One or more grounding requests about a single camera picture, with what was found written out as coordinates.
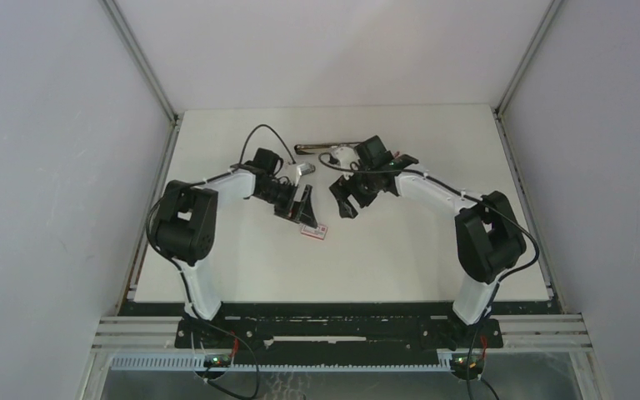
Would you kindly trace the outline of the red white staple box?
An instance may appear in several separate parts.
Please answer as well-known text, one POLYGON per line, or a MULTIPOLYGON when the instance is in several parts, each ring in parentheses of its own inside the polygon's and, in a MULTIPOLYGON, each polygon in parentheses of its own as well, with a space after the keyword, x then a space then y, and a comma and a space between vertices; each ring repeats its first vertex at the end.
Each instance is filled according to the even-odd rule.
POLYGON ((322 224, 318 224, 316 227, 302 225, 300 228, 300 233, 306 237, 324 240, 328 233, 328 227, 322 224))

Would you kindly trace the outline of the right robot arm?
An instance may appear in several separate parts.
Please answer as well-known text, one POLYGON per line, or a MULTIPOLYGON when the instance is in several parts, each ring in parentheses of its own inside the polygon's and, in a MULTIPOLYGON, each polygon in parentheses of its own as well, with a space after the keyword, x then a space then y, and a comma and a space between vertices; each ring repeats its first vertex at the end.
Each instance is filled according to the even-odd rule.
POLYGON ((329 188, 341 218, 355 218, 379 193, 452 213, 465 277, 452 304, 456 318, 447 326, 448 335, 460 347, 471 346, 481 336, 479 321, 488 314, 501 278, 516 266, 530 238, 508 198, 499 191, 477 195, 452 187, 431 176, 417 158, 387 150, 378 136, 335 147, 318 159, 342 174, 329 188))

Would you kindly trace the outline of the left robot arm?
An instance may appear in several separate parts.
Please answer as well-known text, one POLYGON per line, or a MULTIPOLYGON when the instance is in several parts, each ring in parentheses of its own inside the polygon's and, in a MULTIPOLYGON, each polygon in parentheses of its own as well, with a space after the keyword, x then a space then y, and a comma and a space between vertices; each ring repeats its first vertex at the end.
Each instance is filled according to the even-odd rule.
POLYGON ((172 180, 147 215, 149 245, 168 260, 182 279, 185 312, 200 319, 195 337, 209 348, 221 345, 226 323, 215 316, 222 300, 214 287, 209 254, 215 242, 220 207, 249 198, 272 205, 274 216, 310 228, 318 221, 312 206, 312 186, 301 178, 314 173, 309 162, 285 165, 275 152, 259 148, 253 159, 198 182, 172 180))

